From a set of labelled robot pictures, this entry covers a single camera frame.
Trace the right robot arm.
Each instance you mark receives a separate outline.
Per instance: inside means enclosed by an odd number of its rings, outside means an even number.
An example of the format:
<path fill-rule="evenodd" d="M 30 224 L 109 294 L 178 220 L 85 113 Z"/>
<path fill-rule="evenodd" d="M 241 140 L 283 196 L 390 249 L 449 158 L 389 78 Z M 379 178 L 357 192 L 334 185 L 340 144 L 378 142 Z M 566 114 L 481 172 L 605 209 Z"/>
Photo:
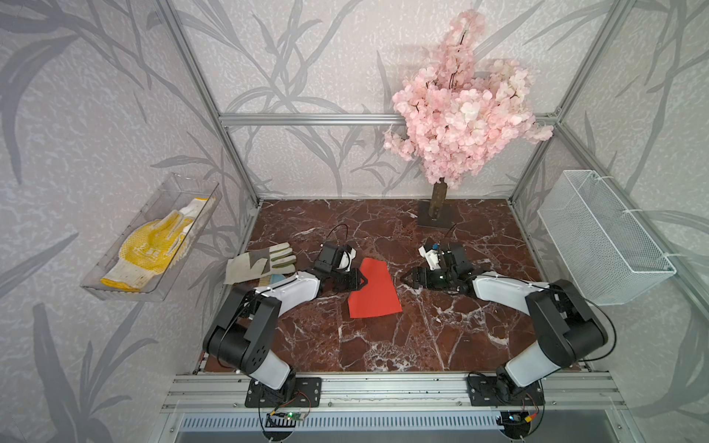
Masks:
<path fill-rule="evenodd" d="M 519 402 L 540 389 L 543 378 L 571 367 L 609 341 L 592 303 L 569 281 L 528 282 L 476 267 L 460 244 L 433 244 L 419 251 L 427 263 L 406 271 L 403 284 L 507 306 L 532 321 L 535 341 L 499 367 L 495 376 L 474 374 L 471 391 L 495 396 L 503 404 Z"/>

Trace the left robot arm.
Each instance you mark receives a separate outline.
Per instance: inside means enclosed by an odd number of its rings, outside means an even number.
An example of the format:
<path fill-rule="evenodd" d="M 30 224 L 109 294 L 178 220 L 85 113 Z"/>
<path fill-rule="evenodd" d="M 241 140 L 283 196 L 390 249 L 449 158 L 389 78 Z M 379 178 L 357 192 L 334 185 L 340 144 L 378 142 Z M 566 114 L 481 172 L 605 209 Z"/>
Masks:
<path fill-rule="evenodd" d="M 299 271 L 291 245 L 281 243 L 229 260 L 225 284 L 231 291 L 206 333 L 203 352 L 267 393 L 292 396 L 295 371 L 271 350 L 278 321 L 315 300 L 324 286 L 337 293 L 364 288 L 367 278 L 355 258 L 351 245 L 324 243 L 314 264 Z"/>

